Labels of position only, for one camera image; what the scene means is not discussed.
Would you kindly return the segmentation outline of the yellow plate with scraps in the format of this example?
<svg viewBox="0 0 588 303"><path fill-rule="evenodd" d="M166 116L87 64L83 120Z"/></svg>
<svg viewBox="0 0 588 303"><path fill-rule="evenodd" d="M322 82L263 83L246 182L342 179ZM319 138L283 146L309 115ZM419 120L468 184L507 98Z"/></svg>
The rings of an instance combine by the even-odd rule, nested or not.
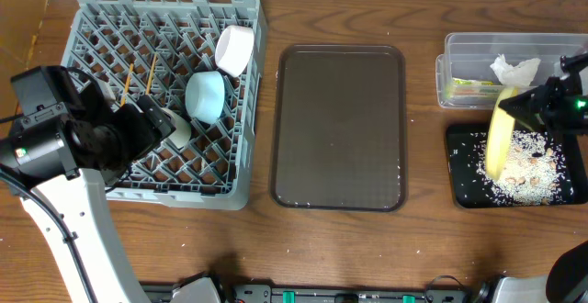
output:
<svg viewBox="0 0 588 303"><path fill-rule="evenodd" d="M500 108L500 103L517 96L518 92L516 87L505 87L499 94L492 112L485 152L485 170L492 180L498 180L501 176L515 127L515 119Z"/></svg>

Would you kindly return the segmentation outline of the white tissue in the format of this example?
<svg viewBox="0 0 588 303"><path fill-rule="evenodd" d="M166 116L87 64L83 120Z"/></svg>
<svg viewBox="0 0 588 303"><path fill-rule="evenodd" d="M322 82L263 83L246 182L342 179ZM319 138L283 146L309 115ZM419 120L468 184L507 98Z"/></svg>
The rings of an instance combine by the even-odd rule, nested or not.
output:
<svg viewBox="0 0 588 303"><path fill-rule="evenodd" d="M508 87L529 87L536 77L539 58L519 62L513 66L506 62L505 56L500 54L490 65L498 81Z"/></svg>

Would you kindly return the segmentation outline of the wooden chopstick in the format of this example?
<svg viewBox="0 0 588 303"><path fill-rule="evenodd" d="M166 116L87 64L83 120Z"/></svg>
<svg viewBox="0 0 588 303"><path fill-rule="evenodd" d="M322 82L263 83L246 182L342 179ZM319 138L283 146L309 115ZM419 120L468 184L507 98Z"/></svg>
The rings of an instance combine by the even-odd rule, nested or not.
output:
<svg viewBox="0 0 588 303"><path fill-rule="evenodd" d="M132 79L132 75L133 75L133 70L134 70L134 63L130 64L130 68L125 80L125 84L124 84L124 89L123 89L123 93L122 93L122 97L120 99L120 106L124 106L126 104L126 100L127 100L127 95L128 92L130 90L130 83L131 83L131 79Z"/></svg>
<svg viewBox="0 0 588 303"><path fill-rule="evenodd" d="M158 54L155 53L153 55L153 60L152 60L152 64L151 64L149 75L148 75L148 81L147 81L147 85L146 85L146 88L145 88L145 94L146 95L149 95L151 93L151 89L152 89L152 85L153 85L153 78L154 78L154 71L155 71L155 67L156 67L156 63L157 63L157 58L158 58Z"/></svg>

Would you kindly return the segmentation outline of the pale green cup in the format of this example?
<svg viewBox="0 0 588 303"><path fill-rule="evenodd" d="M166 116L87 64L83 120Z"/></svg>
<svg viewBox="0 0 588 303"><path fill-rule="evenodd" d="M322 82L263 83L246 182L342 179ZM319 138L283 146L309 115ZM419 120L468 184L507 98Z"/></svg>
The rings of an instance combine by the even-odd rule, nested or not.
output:
<svg viewBox="0 0 588 303"><path fill-rule="evenodd" d="M184 148L191 139L191 127L187 121L168 108L163 108L163 112L170 119L175 130L168 136L171 143L178 149Z"/></svg>

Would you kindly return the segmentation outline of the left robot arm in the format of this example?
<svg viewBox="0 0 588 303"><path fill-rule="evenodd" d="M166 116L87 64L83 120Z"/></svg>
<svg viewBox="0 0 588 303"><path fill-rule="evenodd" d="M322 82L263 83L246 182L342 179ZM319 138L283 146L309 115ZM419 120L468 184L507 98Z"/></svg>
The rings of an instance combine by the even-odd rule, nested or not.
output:
<svg viewBox="0 0 588 303"><path fill-rule="evenodd" d="M1 142L1 178L50 246L74 302L151 302L115 229L106 189L174 127L148 96L113 111L86 88L19 120Z"/></svg>

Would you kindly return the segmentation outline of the green orange snack wrapper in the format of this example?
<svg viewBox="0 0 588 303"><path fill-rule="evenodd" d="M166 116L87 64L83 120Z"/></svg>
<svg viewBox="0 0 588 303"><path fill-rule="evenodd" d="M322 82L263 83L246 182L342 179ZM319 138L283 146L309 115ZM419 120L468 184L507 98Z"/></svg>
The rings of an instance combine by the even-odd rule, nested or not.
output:
<svg viewBox="0 0 588 303"><path fill-rule="evenodd" d="M503 87L493 81L453 78L444 89L444 97L446 100L493 98L502 90Z"/></svg>

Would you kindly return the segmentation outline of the pink bowl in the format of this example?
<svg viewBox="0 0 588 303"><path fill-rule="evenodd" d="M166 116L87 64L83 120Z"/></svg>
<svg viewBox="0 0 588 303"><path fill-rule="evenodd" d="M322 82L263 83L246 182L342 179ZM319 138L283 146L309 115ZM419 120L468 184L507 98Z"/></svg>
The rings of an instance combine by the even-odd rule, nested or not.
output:
<svg viewBox="0 0 588 303"><path fill-rule="evenodd" d="M253 49L254 30L230 25L220 34L215 49L215 63L228 75L237 77L246 69Z"/></svg>

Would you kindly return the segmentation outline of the light blue bowl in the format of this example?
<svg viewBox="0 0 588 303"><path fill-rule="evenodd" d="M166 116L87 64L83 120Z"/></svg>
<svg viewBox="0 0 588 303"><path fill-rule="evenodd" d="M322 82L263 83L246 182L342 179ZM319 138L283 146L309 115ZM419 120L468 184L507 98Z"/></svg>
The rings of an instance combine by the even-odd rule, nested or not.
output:
<svg viewBox="0 0 588 303"><path fill-rule="evenodd" d="M187 114L206 124L214 124L221 116L224 98L224 82L219 72L194 73L186 87Z"/></svg>

